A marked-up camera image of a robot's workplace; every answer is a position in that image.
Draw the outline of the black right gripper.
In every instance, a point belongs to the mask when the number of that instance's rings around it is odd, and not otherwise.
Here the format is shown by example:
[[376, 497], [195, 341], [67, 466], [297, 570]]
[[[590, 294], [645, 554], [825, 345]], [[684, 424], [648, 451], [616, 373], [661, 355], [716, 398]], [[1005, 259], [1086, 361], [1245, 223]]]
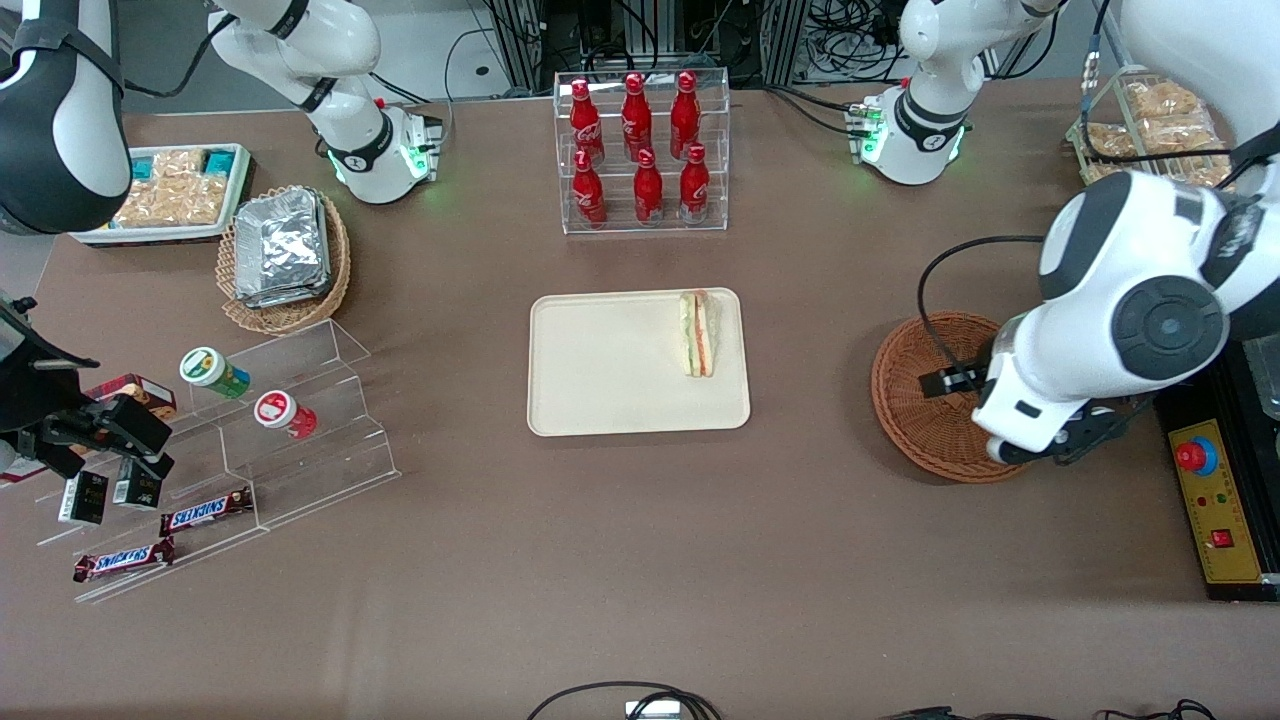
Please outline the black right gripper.
[[[78, 413], [90, 401], [81, 392], [79, 370], [99, 361], [81, 357], [46, 341], [32, 325], [33, 299], [4, 299], [1, 361], [3, 470], [15, 459], [38, 462], [64, 479], [84, 468], [82, 439], [47, 441], [49, 418]], [[175, 460], [170, 454], [138, 459], [138, 474], [164, 482]]]

